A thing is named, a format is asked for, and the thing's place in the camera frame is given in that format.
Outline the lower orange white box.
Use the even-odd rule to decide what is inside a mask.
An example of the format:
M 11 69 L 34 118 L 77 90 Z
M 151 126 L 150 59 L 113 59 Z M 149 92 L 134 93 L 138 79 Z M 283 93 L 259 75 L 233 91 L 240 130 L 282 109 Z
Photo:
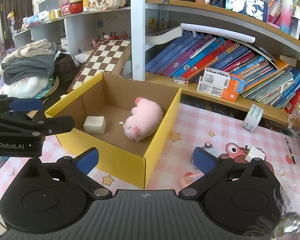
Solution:
M 239 96 L 239 93 L 227 88 L 221 88 L 214 85 L 210 85 L 203 81 L 203 76 L 200 76 L 197 86 L 197 92 L 209 94 L 217 98 L 221 98 L 227 101 L 235 102 Z

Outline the wooden chessboard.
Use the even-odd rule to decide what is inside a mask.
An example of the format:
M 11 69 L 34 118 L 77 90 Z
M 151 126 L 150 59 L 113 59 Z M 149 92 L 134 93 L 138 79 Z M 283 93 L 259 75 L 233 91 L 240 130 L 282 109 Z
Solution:
M 130 55 L 130 40 L 104 40 L 89 55 L 67 92 L 70 93 L 101 72 L 119 75 Z

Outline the small red white box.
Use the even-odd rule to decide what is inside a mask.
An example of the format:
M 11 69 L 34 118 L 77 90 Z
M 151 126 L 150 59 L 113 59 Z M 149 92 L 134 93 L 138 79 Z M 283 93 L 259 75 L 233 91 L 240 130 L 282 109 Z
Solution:
M 189 84 L 189 80 L 184 77 L 173 77 L 173 83 L 187 86 Z

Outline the black pen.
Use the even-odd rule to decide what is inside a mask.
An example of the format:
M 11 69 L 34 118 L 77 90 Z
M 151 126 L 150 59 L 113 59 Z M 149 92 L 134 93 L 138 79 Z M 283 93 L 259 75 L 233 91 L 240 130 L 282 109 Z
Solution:
M 293 162 L 294 165 L 296 165 L 296 160 L 295 160 L 295 157 L 294 157 L 292 148 L 291 148 L 291 146 L 290 146 L 290 144 L 289 144 L 289 141 L 288 141 L 287 137 L 285 137 L 285 141 L 286 141 L 286 144 L 287 144 L 287 146 L 288 146 L 288 149 L 289 149 L 289 153 L 290 153 L 290 157 L 291 157 L 291 159 L 292 159 L 292 162 Z

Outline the white open book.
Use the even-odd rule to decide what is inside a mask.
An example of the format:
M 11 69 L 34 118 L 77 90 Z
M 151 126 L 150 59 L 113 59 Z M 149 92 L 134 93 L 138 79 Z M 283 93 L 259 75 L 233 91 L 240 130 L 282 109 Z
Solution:
M 182 35 L 183 35 L 183 29 L 179 25 L 174 28 L 157 31 L 155 33 L 146 34 L 145 44 L 152 44 L 155 46 L 161 45 L 161 44 L 170 42 L 175 38 L 182 37 Z

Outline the pink plush pig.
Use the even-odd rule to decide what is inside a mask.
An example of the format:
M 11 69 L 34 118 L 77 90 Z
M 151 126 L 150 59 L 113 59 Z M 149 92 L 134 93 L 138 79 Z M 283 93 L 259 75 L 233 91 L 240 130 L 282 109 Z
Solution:
M 139 142 L 158 129 L 164 114 L 156 102 L 146 98 L 136 98 L 135 104 L 131 110 L 132 115 L 125 121 L 123 129 L 127 138 Z

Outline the red round doll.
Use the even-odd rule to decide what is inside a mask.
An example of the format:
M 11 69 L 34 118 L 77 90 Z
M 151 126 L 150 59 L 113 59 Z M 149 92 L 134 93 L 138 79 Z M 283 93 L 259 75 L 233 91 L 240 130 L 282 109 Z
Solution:
M 83 0 L 70 0 L 69 10 L 71 14 L 83 12 Z

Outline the grey folded cloth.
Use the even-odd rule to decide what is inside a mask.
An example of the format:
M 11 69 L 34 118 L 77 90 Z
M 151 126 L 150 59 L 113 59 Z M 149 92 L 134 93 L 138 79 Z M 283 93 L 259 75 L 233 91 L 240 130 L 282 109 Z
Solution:
M 1 64 L 4 83 L 13 83 L 26 77 L 50 77 L 54 72 L 52 55 L 37 55 L 15 59 Z

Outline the white power adapter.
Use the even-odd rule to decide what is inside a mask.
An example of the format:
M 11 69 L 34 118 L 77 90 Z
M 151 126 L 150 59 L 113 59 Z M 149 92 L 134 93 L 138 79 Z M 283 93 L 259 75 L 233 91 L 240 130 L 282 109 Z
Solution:
M 254 147 L 254 146 L 251 146 L 249 153 L 245 156 L 244 159 L 247 162 L 251 162 L 254 158 L 265 160 L 266 155 L 262 150 Z

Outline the orange white box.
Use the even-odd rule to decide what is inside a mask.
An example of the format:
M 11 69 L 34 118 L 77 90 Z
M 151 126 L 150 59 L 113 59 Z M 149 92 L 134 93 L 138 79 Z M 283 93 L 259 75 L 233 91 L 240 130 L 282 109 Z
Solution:
M 241 94 L 245 87 L 245 81 L 238 75 L 213 68 L 205 68 L 202 81 L 219 88 L 233 90 Z
M 197 86 L 197 92 L 209 94 L 217 98 L 221 98 L 227 101 L 235 102 L 239 96 L 239 93 L 227 88 L 221 88 L 214 85 L 210 85 L 203 81 L 203 76 L 200 76 Z

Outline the yellow cardboard box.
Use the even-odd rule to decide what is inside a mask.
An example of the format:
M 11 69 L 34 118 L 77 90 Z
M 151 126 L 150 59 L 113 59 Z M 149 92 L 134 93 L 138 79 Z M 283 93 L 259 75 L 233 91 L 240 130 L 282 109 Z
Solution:
M 180 96 L 181 89 L 177 87 L 128 80 L 102 72 L 56 102 L 45 115 L 74 119 L 71 132 L 57 135 L 64 149 L 79 155 L 95 147 L 101 150 L 98 169 L 114 173 L 115 177 L 144 189 L 174 126 Z M 140 142 L 128 139 L 122 124 L 131 116 L 138 97 L 156 102 L 164 114 L 157 131 Z M 105 133 L 85 133 L 83 125 L 87 116 L 104 116 Z

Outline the pink cartoon desk mat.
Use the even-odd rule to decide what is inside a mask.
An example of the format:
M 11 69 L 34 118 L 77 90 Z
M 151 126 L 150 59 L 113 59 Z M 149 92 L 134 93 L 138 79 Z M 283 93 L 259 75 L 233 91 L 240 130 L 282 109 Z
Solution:
M 258 127 L 251 133 L 242 127 L 241 120 L 180 103 L 172 133 L 159 155 L 146 189 L 175 189 L 178 192 L 182 178 L 199 172 L 190 163 L 190 155 L 196 147 L 207 143 L 213 147 L 216 155 L 230 155 L 230 152 L 233 155 L 236 152 L 242 154 L 243 149 L 250 149 L 251 146 L 260 148 L 274 168 L 279 182 L 290 192 L 300 194 L 300 163 L 293 164 L 290 159 L 286 139 L 296 161 L 299 161 L 300 141 L 297 139 L 263 127 Z M 54 135 L 47 137 L 43 146 L 42 162 L 55 162 L 64 155 L 74 156 L 61 147 Z M 27 159 L 24 158 L 11 158 L 0 169 L 0 199 L 26 162 Z M 101 185 L 113 192 L 117 189 L 139 189 L 115 177 L 114 173 L 99 170 L 100 164 L 101 157 L 97 168 L 89 176 Z

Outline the framed anime picture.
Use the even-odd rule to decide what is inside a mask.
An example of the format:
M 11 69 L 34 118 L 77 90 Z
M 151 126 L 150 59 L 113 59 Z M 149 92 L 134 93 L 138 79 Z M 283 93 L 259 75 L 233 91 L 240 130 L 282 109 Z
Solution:
M 221 7 L 262 22 L 268 20 L 268 3 L 262 0 L 221 0 Z

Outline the white foam cube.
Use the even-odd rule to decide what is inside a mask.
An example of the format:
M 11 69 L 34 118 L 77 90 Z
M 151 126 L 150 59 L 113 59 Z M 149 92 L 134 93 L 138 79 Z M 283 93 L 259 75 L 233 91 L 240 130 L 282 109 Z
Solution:
M 104 116 L 87 116 L 83 127 L 85 133 L 104 134 L 106 130 L 106 119 Z

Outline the clear tape roll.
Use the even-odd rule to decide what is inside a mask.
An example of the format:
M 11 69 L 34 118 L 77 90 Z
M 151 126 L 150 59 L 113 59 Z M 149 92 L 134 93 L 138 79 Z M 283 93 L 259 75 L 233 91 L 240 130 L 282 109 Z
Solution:
M 262 119 L 264 110 L 255 104 L 252 104 L 245 119 L 243 120 L 242 127 L 250 132 L 253 132 Z

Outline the upper orange white box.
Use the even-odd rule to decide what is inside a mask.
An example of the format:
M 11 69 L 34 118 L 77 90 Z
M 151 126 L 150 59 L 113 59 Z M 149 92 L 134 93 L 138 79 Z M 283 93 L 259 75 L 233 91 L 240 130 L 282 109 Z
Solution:
M 245 81 L 238 75 L 213 68 L 205 68 L 202 81 L 219 88 L 233 90 L 241 94 L 245 87 Z

